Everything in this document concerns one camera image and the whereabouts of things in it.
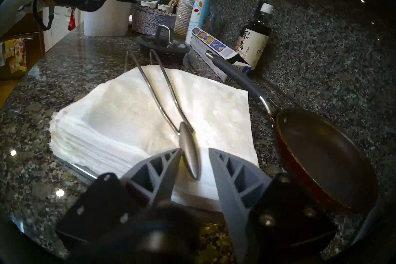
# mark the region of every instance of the box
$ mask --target box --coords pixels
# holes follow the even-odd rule
[[[227,47],[221,41],[204,32],[200,28],[194,28],[192,30],[190,46],[199,54],[200,57],[202,57],[202,59],[209,65],[210,68],[212,68],[212,70],[221,78],[223,82],[234,81],[223,71],[217,68],[212,63],[212,60],[205,55],[207,50],[217,53],[245,74],[248,74],[252,70],[252,67],[246,63],[237,52]]]

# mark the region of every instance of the granite countertop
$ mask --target granite countertop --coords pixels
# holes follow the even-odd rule
[[[0,112],[0,202],[10,218],[29,237],[60,256],[65,256],[62,242],[55,234],[57,221],[84,193],[86,183],[66,168],[50,150],[49,121],[54,111],[88,94],[98,84],[114,79],[124,71],[127,48],[135,52],[141,65],[149,59],[140,55],[132,34],[125,37],[85,37],[77,27],[53,46],[38,62],[40,73],[27,75],[12,92]],[[194,52],[180,64],[164,65],[220,81]],[[134,64],[129,61],[128,69]],[[255,81],[283,107],[295,105],[280,90],[263,78]],[[250,99],[252,134],[259,165],[270,176],[282,169],[266,111]],[[64,190],[62,197],[56,195]],[[337,253],[352,235],[360,216],[334,216],[339,233],[327,248],[326,255]],[[224,224],[205,228],[198,263],[234,262]]]

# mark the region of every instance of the white cabinet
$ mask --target white cabinet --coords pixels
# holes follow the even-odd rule
[[[45,51],[47,52],[53,45],[59,40],[65,37],[70,31],[68,30],[71,8],[55,6],[54,20],[52,21],[51,29],[44,32],[44,44]],[[48,12],[49,8],[46,7],[43,10],[43,22],[45,25],[48,24]],[[76,26],[84,21],[84,12],[78,9],[74,12],[76,19]]]

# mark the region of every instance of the stack of napkins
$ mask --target stack of napkins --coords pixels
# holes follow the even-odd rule
[[[159,66],[143,70],[176,127],[182,121]],[[192,179],[180,163],[175,202],[220,210],[208,148],[258,165],[253,147],[247,92],[181,70],[166,69],[184,114],[194,128],[201,177]],[[136,163],[179,147],[179,137],[157,108],[139,70],[98,85],[81,100],[54,113],[52,151],[97,174],[121,177]]]

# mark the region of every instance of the pan handle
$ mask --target pan handle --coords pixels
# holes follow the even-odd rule
[[[230,64],[225,59],[221,58],[219,55],[210,50],[206,51],[205,54],[212,60],[213,65],[232,78],[236,83],[238,83],[240,87],[249,92],[254,100],[262,103],[271,117],[275,115],[275,109],[272,107],[272,105],[276,107],[274,101],[272,101],[269,96],[264,94],[261,88],[259,88],[255,82],[249,79],[246,74],[242,73],[234,65]]]

